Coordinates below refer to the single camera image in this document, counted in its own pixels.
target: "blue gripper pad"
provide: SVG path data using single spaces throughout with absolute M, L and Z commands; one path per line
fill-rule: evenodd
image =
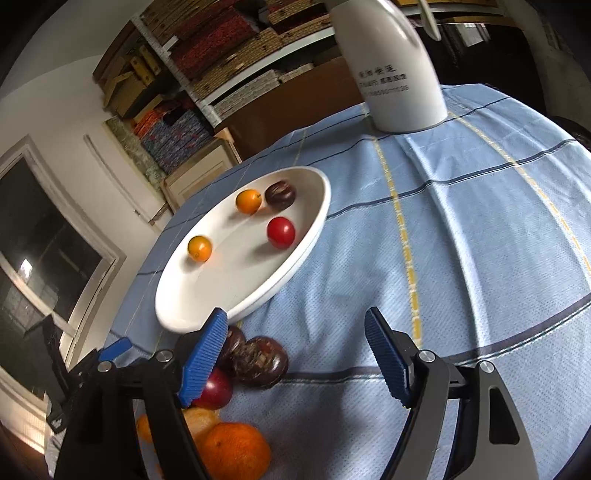
M 131 340 L 127 337 L 120 338 L 109 346 L 99 350 L 99 362 L 104 360 L 114 361 L 119 355 L 122 355 L 131 348 Z
M 178 391 L 178 399 L 184 408 L 187 408 L 195 398 L 201 396 L 205 382 L 212 373 L 213 366 L 228 335 L 226 312 L 220 308 L 213 309 L 201 327 L 201 333 L 183 367 L 183 380 Z
M 412 339 L 392 330 L 377 307 L 365 313 L 365 337 L 382 371 L 390 394 L 406 408 L 413 405 L 413 357 L 418 353 Z

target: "shelf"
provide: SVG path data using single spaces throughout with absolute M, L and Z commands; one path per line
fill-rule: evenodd
M 211 106 L 202 102 L 197 95 L 195 94 L 195 90 L 193 90 L 191 86 L 191 82 L 187 78 L 187 76 L 179 70 L 176 64 L 170 58 L 170 54 L 167 50 L 164 50 L 162 45 L 154 34 L 150 31 L 148 27 L 144 24 L 143 20 L 139 17 L 139 14 L 133 15 L 131 17 L 132 23 L 135 25 L 135 28 L 138 29 L 139 33 L 148 41 L 148 44 L 156 55 L 160 58 L 162 63 L 164 63 L 165 67 L 169 69 L 170 73 L 173 74 L 174 78 L 177 79 L 181 88 L 187 92 L 189 98 L 197 105 L 197 108 L 201 110 L 201 113 L 207 118 L 207 120 L 211 123 L 212 126 L 216 126 L 221 123 L 221 119 L 218 117 L 217 113 L 213 110 Z
M 442 3 L 442 4 L 429 4 L 431 11 L 434 13 L 438 12 L 470 12 L 470 13 L 481 13 L 481 14 L 493 14 L 493 15 L 502 15 L 502 11 L 499 8 L 495 7 L 487 7 L 484 5 L 474 5 L 474 4 L 464 4 L 464 3 Z M 417 5 L 409 5 L 407 7 L 401 7 L 400 10 L 407 16 L 411 15 L 418 15 L 420 13 L 419 8 Z M 234 88 L 235 86 L 242 83 L 248 77 L 254 75 L 257 72 L 268 67 L 270 64 L 276 62 L 277 60 L 290 55 L 302 48 L 307 47 L 315 42 L 318 42 L 324 38 L 331 37 L 335 34 L 335 30 L 333 27 L 325 28 L 324 30 L 320 30 L 319 32 L 312 33 L 307 37 L 301 38 L 289 45 L 286 45 L 283 48 L 271 53 L 270 55 L 266 56 L 264 59 L 259 60 L 255 64 L 248 67 L 246 70 L 240 72 L 238 75 L 232 77 L 222 86 L 218 87 L 212 93 L 210 93 L 207 97 L 203 100 L 200 100 L 195 91 L 193 89 L 191 81 L 185 76 L 183 72 L 181 72 L 178 67 L 174 64 L 172 59 L 170 59 L 170 52 L 165 50 L 162 45 L 158 42 L 156 37 L 154 37 L 153 33 L 146 27 L 143 20 L 140 18 L 139 14 L 134 15 L 131 17 L 131 21 L 136 26 L 138 31 L 143 35 L 143 37 L 148 41 L 150 46 L 154 49 L 154 52 L 160 60 L 166 65 L 166 67 L 170 70 L 173 76 L 178 80 L 181 87 L 189 94 L 189 97 L 195 105 L 201 110 L 203 115 L 207 118 L 207 120 L 215 127 L 221 123 L 221 119 L 215 112 L 215 110 L 211 107 L 211 104 L 223 96 L 226 92 Z
M 203 99 L 203 103 L 210 105 L 212 102 L 214 102 L 215 100 L 220 98 L 224 93 L 226 93 L 229 89 L 235 87 L 240 82 L 243 82 L 249 76 L 251 76 L 251 75 L 255 74 L 256 72 L 269 66 L 271 63 L 276 62 L 277 60 L 282 59 L 283 57 L 285 57 L 291 53 L 294 53 L 295 51 L 301 50 L 302 48 L 307 47 L 308 45 L 316 43 L 317 41 L 320 41 L 323 38 L 331 37 L 334 34 L 335 34 L 335 29 L 332 27 L 328 27 L 328 28 L 325 28 L 324 30 L 320 30 L 319 32 L 312 33 L 311 35 L 308 35 L 307 37 L 296 40 L 295 42 L 290 43 L 289 45 L 286 45 L 285 47 L 274 51 L 270 55 L 267 55 L 264 59 L 259 60 L 255 64 L 249 66 L 247 69 L 240 72 L 238 75 L 232 77 L 230 80 L 228 80 L 226 83 L 224 83 L 221 87 L 218 87 L 212 93 L 207 95 Z

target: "white spray bottle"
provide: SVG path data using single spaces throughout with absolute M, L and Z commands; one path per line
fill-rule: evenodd
M 324 0 L 335 38 L 375 126 L 409 133 L 447 116 L 433 64 L 406 16 L 389 0 Z M 426 33 L 441 40 L 433 14 L 419 0 Z

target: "metal screw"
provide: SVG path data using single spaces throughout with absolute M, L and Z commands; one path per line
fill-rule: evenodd
M 425 363 L 430 364 L 435 360 L 435 354 L 431 350 L 421 350 L 418 357 Z
M 170 362 L 172 360 L 173 353 L 170 350 L 162 350 L 156 354 L 156 360 L 158 362 L 165 364 L 166 362 Z
M 105 372 L 108 372 L 109 370 L 111 370 L 111 362 L 108 362 L 107 360 L 105 360 L 104 362 L 99 363 L 98 366 L 98 370 L 100 373 L 104 374 Z
M 480 362 L 480 370 L 486 372 L 487 374 L 491 374 L 495 371 L 495 366 L 492 363 L 487 362 L 485 360 L 483 362 Z

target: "plaid tablecloth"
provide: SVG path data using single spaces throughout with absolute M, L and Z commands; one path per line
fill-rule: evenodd
M 172 218 L 117 314 L 107 344 L 129 336 L 135 345 L 122 362 L 172 347 L 154 295 L 189 229 L 261 175 L 292 165 L 326 173 L 333 197 L 316 247 L 243 322 L 247 336 L 286 347 L 288 377 L 268 391 L 239 390 L 222 410 L 268 439 L 269 480 L 380 477 L 407 411 L 389 396 L 363 335 L 373 305 L 440 356 L 495 363 L 542 480 L 559 472 L 591 424 L 591 157 L 501 92 L 443 91 L 449 117 L 436 128 L 384 134 L 358 105 L 225 173 Z M 433 478 L 447 462 L 454 406 Z M 150 447 L 145 453 L 156 461 Z

